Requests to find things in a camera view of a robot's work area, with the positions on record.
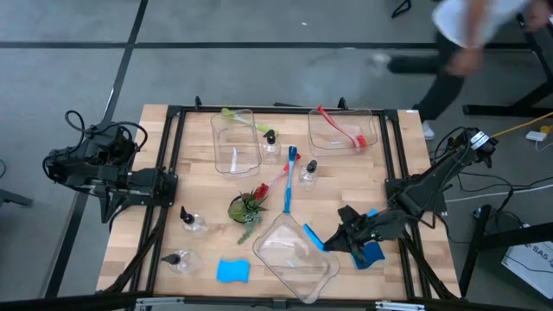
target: person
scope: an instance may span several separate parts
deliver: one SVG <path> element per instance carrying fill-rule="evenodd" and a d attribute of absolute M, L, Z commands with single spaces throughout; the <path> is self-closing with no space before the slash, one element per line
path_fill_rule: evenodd
<path fill-rule="evenodd" d="M 428 120 L 436 120 L 455 101 L 465 78 L 482 60 L 482 48 L 517 13 L 529 7 L 526 31 L 549 21 L 547 0 L 443 0 L 433 13 L 438 31 L 435 56 L 389 56 L 375 54 L 380 67 L 392 73 L 430 73 L 435 81 L 424 98 L 413 106 L 423 121 L 424 137 L 435 138 Z"/>

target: black cap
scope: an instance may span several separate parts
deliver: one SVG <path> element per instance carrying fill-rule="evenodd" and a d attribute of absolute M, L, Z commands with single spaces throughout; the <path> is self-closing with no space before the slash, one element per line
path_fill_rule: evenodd
<path fill-rule="evenodd" d="M 171 254 L 162 258 L 162 261 L 169 264 L 178 264 L 181 261 L 181 257 L 177 254 Z"/>
<path fill-rule="evenodd" d="M 184 206 L 181 206 L 181 219 L 187 225 L 192 225 L 194 223 L 194 216 L 187 213 L 187 211 L 184 210 Z"/>
<path fill-rule="evenodd" d="M 317 169 L 317 161 L 311 160 L 311 162 L 308 164 L 307 171 L 309 173 L 313 173 Z"/>
<path fill-rule="evenodd" d="M 277 141 L 274 130 L 267 130 L 267 132 L 265 133 L 265 135 L 263 135 L 263 137 L 267 137 L 268 144 L 274 144 Z"/>

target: small glass bottle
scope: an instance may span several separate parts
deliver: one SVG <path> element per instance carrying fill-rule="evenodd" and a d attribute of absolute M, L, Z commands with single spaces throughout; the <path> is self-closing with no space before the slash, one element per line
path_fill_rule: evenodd
<path fill-rule="evenodd" d="M 308 165 L 302 166 L 302 172 L 300 173 L 300 185 L 302 185 L 305 190 L 313 189 L 317 179 L 319 179 L 317 161 L 311 160 Z"/>
<path fill-rule="evenodd" d="M 263 162 L 265 164 L 277 164 L 280 159 L 280 142 L 277 141 L 274 130 L 268 130 L 263 137 L 267 141 L 263 144 Z"/>
<path fill-rule="evenodd" d="M 207 232 L 207 224 L 203 217 L 198 214 L 187 213 L 184 206 L 181 206 L 182 227 L 184 230 L 192 233 Z"/>
<path fill-rule="evenodd" d="M 200 256 L 191 250 L 180 250 L 161 259 L 174 273 L 192 273 L 201 267 Z"/>

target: transparent plastic bin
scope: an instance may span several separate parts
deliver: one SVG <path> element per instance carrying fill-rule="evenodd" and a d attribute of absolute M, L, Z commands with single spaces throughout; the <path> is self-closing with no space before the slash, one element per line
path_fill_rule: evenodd
<path fill-rule="evenodd" d="M 235 119 L 223 117 L 220 113 L 211 118 L 215 169 L 227 179 L 257 175 L 261 154 L 253 112 L 247 109 L 232 112 Z"/>
<path fill-rule="evenodd" d="M 363 135 L 366 147 L 355 149 L 351 139 L 336 130 L 317 110 L 308 114 L 309 149 L 313 156 L 358 155 L 378 140 L 376 124 L 369 109 L 329 111 L 327 114 L 347 133 Z"/>
<path fill-rule="evenodd" d="M 253 243 L 253 252 L 304 303 L 313 303 L 340 263 L 319 251 L 289 214 L 281 214 Z"/>

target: white shirt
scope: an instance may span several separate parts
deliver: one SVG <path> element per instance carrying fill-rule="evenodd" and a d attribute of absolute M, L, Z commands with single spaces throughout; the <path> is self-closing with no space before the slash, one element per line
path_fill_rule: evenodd
<path fill-rule="evenodd" d="M 479 46 L 488 43 L 504 23 L 524 10 L 531 0 L 488 0 L 480 29 Z M 451 42 L 466 48 L 466 20 L 470 0 L 443 0 L 434 10 L 434 23 Z"/>

